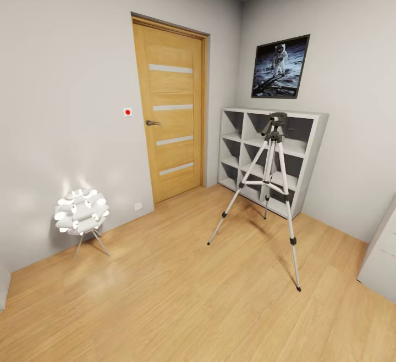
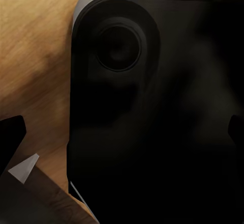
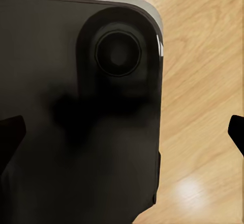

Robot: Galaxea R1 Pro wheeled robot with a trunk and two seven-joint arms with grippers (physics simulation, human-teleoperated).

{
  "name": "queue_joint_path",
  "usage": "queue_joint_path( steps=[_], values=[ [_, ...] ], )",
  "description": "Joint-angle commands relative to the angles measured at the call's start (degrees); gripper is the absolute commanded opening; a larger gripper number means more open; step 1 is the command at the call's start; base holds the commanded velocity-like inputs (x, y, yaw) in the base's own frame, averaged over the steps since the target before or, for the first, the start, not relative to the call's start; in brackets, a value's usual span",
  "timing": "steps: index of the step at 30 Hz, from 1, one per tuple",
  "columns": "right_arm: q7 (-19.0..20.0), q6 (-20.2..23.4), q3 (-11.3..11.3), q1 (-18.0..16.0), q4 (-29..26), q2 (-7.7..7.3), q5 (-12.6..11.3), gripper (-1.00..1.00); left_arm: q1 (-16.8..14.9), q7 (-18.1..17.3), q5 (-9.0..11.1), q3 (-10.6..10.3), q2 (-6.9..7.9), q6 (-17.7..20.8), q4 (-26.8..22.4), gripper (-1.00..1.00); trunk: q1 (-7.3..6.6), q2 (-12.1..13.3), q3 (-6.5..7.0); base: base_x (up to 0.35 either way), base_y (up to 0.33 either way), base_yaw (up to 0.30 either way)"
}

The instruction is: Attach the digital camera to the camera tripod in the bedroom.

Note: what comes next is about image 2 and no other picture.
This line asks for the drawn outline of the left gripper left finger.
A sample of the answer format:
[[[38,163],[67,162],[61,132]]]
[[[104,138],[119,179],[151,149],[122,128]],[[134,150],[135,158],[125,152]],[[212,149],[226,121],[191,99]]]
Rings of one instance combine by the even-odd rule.
[[[0,176],[26,135],[21,115],[0,121]]]

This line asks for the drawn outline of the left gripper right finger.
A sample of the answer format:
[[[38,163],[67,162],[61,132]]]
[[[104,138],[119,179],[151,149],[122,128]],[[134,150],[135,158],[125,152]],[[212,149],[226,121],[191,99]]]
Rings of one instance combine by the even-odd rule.
[[[244,156],[244,117],[231,117],[228,134]]]

